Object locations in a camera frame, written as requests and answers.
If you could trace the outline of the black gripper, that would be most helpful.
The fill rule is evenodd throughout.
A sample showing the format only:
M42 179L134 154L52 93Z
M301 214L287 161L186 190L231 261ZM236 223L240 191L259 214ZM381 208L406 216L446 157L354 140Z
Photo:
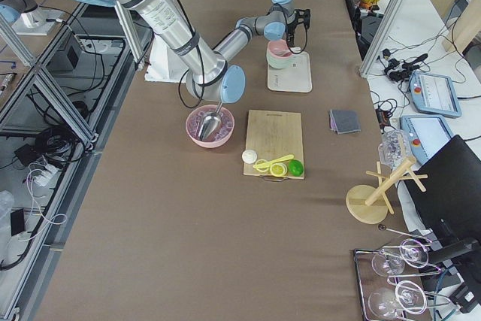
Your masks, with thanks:
M289 49L294 47L296 27L297 25L295 22L286 24L285 37L286 41L288 41Z

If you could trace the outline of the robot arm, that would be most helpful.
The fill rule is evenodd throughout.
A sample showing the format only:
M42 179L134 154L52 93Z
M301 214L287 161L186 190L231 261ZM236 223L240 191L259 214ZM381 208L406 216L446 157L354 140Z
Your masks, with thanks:
M271 0L268 13L260 17L238 20L234 30L211 48L190 23L180 0L75 0L90 5L113 7L122 5L137 12L187 66L186 88L199 100L231 104L242 97L246 77L238 65L228 62L255 35L269 41L290 37L298 19L293 0Z

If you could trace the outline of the third robot base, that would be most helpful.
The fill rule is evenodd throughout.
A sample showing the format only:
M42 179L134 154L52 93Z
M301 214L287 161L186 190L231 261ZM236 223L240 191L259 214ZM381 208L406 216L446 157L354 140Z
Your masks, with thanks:
M1 0L1 15L18 35L46 36L53 28L35 0Z

